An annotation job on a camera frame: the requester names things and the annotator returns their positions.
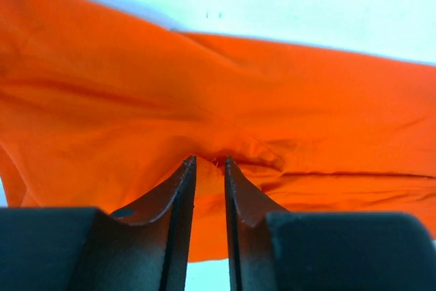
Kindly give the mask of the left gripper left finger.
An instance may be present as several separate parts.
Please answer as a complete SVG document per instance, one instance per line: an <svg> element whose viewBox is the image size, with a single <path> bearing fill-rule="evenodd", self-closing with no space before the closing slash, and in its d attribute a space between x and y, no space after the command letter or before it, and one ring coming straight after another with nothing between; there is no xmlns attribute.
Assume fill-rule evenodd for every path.
<svg viewBox="0 0 436 291"><path fill-rule="evenodd" d="M183 290L196 158L106 214L95 207L3 208L2 290Z"/></svg>

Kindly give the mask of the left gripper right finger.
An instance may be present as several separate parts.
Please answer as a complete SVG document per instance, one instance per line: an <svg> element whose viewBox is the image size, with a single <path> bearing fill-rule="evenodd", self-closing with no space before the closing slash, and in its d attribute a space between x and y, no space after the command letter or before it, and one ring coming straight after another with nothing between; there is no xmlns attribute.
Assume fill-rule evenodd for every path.
<svg viewBox="0 0 436 291"><path fill-rule="evenodd" d="M291 212L225 162L232 290L434 290L435 247L414 216Z"/></svg>

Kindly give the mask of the orange t-shirt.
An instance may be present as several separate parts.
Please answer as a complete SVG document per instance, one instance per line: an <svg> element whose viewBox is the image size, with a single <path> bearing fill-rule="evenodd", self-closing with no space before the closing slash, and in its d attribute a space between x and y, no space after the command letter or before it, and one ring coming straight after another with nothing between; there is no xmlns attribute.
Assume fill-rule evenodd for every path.
<svg viewBox="0 0 436 291"><path fill-rule="evenodd" d="M198 160L189 260L228 254L232 157L291 211L400 211L435 233L435 68L169 31L88 0L1 0L12 207L113 212Z"/></svg>

